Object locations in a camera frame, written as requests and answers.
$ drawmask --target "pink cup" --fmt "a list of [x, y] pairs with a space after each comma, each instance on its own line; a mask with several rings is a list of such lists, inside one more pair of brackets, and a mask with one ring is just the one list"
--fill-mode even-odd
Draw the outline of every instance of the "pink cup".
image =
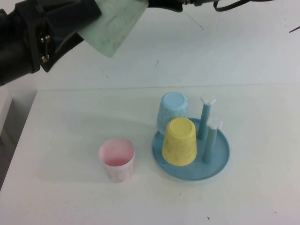
[[99, 158], [112, 181], [119, 183], [132, 177], [135, 148], [129, 140], [109, 139], [100, 147]]

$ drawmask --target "screw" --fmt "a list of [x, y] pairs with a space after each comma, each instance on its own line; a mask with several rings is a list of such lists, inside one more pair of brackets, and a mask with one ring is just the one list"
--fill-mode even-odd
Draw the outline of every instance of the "screw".
[[41, 63], [43, 64], [43, 63], [46, 63], [47, 61], [49, 61], [49, 55], [46, 55], [46, 56], [42, 56], [41, 57]]
[[47, 36], [41, 38], [42, 43], [44, 43], [44, 42], [49, 43], [50, 41], [51, 41], [50, 35], [47, 35]]

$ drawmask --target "blue pole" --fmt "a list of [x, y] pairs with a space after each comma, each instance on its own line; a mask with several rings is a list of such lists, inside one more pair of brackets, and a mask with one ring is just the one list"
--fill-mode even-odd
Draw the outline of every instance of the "blue pole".
[[207, 141], [204, 149], [204, 155], [202, 161], [204, 163], [210, 163], [212, 158], [213, 158], [213, 153], [215, 149], [215, 144], [216, 144], [216, 138], [217, 138], [217, 132], [218, 129], [211, 129], [209, 128], [208, 136], [207, 136]]
[[200, 125], [198, 129], [198, 135], [197, 135], [197, 137], [200, 140], [205, 140], [205, 138], [207, 137], [208, 126], [206, 125], [206, 122], [210, 116], [210, 108], [211, 105], [204, 105], [202, 109], [202, 115], [201, 115]]

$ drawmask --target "yellow cup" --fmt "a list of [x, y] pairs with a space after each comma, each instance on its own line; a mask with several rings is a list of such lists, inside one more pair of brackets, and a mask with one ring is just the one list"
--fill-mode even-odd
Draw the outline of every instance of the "yellow cup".
[[163, 157], [178, 166], [188, 165], [197, 156], [196, 128], [186, 118], [175, 118], [168, 123], [163, 144]]

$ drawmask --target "plastic cup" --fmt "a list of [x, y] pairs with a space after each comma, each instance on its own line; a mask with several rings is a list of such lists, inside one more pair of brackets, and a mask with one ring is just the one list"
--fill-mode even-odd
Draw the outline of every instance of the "plastic cup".
[[177, 166], [192, 163], [197, 156], [196, 128], [187, 118], [169, 122], [165, 133], [162, 154], [164, 159]]
[[166, 93], [160, 102], [157, 130], [165, 135], [168, 123], [178, 117], [188, 118], [188, 99], [179, 92]]
[[100, 147], [99, 158], [112, 181], [120, 183], [132, 177], [135, 148], [129, 140], [109, 139]]

